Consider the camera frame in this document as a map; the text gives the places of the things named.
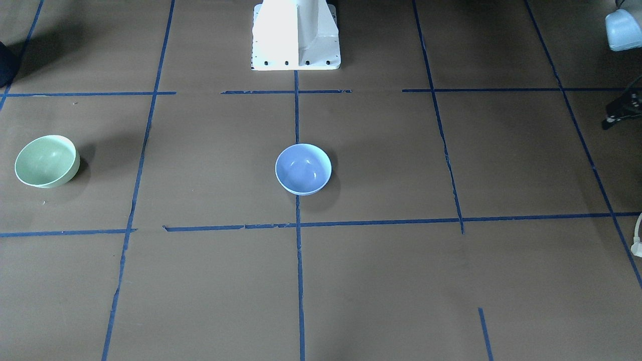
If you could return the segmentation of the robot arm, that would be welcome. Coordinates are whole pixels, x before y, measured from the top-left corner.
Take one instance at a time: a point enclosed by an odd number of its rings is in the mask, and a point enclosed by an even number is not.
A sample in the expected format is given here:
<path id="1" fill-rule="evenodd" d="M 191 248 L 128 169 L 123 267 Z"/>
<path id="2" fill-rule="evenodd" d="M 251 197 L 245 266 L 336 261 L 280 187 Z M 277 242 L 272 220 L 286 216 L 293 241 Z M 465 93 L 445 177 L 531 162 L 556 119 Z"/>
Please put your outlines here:
<path id="1" fill-rule="evenodd" d="M 615 1 L 616 9 L 605 17 L 608 47 L 626 51 L 641 47 L 641 1 Z"/>

